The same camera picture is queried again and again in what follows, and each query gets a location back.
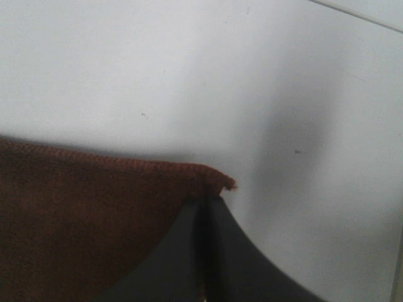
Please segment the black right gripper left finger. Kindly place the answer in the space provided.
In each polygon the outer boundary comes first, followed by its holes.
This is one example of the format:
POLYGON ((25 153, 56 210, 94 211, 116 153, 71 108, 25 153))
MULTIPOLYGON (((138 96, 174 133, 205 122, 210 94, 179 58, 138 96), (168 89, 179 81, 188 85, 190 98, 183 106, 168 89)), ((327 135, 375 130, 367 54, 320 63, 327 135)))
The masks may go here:
POLYGON ((205 301, 195 237, 201 202, 185 201, 157 247, 98 301, 205 301))

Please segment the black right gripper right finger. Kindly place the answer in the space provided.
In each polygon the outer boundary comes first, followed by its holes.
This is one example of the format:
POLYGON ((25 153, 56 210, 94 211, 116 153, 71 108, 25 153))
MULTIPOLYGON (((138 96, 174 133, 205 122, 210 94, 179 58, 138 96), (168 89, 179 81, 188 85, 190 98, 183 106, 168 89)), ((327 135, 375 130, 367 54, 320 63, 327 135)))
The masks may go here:
POLYGON ((251 242, 222 198, 205 204, 208 301, 320 301, 251 242))

